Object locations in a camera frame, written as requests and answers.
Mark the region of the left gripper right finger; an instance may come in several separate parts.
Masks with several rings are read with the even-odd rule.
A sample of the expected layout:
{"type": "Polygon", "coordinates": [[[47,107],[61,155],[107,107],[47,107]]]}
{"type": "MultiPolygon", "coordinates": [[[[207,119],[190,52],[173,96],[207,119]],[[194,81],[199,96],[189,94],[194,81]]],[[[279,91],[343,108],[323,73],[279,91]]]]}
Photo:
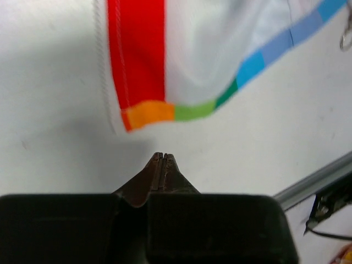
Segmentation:
{"type": "Polygon", "coordinates": [[[200,192],[182,175],[173,154],[165,154],[161,167],[161,192],[199,194],[200,192]]]}

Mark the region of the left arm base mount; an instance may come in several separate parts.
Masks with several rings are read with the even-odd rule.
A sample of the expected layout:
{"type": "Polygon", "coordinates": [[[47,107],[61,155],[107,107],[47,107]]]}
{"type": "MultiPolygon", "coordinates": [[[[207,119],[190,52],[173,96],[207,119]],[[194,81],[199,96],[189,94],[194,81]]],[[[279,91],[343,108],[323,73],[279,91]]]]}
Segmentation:
{"type": "Polygon", "coordinates": [[[310,232],[324,238],[351,241],[351,236],[314,230],[314,227],[327,220],[347,205],[351,205],[351,176],[332,183],[316,194],[312,211],[308,220],[305,222],[304,234],[310,232]]]}

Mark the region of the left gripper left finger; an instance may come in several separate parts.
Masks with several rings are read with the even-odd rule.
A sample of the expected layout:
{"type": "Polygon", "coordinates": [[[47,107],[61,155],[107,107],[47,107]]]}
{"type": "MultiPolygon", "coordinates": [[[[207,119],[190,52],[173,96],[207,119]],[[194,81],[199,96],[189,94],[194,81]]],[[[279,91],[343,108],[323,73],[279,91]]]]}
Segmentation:
{"type": "Polygon", "coordinates": [[[143,206],[148,200],[149,194],[158,190],[162,165],[163,153],[154,153],[146,166],[117,189],[115,194],[134,208],[143,206]]]}

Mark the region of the red white rainbow kids jacket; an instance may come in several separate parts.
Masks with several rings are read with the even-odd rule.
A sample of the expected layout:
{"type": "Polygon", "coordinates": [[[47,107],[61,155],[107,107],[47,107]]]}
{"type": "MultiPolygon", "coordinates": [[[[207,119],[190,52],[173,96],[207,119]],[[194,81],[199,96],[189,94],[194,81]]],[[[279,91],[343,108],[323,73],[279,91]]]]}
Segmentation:
{"type": "Polygon", "coordinates": [[[212,114],[349,1],[94,1],[114,131],[212,114]]]}

